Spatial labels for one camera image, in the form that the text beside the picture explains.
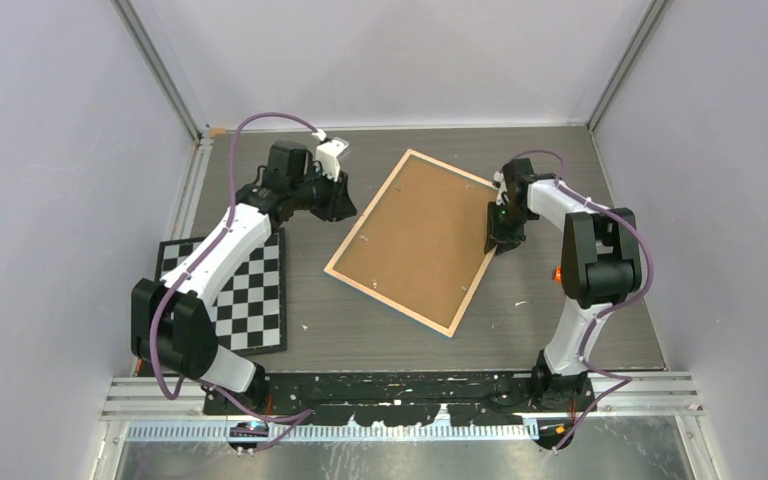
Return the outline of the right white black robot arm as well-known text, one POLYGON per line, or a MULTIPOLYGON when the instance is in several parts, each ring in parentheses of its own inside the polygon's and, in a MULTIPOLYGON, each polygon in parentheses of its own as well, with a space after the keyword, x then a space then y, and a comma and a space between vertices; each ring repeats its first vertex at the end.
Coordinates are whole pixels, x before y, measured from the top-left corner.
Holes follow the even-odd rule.
POLYGON ((554 175, 535 173, 527 158, 504 164, 492 184, 497 197, 487 206, 486 252, 501 255, 519 247, 529 221, 545 219, 562 233, 560 280, 566 299, 555 333, 524 387, 497 395, 502 405, 526 401, 556 410, 583 394, 598 335, 617 306, 641 287, 635 216, 627 208, 593 202, 554 175))

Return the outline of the blue picture frame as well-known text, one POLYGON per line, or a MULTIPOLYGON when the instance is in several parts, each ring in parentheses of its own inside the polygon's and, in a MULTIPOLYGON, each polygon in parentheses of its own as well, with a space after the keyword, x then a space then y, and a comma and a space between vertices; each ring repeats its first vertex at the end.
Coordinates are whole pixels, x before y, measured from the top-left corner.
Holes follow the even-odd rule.
POLYGON ((496 187, 407 150, 324 271, 453 337, 495 251, 485 247, 496 187))

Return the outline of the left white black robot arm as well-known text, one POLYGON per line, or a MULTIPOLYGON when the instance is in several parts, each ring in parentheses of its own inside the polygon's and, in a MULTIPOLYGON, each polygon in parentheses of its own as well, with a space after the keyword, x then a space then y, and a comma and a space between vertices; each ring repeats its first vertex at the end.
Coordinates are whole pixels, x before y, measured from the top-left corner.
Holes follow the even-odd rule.
POLYGON ((130 348, 158 379, 171 371, 210 385, 244 414, 265 405, 264 367, 220 344, 209 308, 237 268, 295 212, 327 222, 356 215, 341 167, 348 152, 348 141, 337 137, 314 150, 275 142, 255 181, 232 192, 225 215, 199 246, 161 279, 136 283, 130 348))

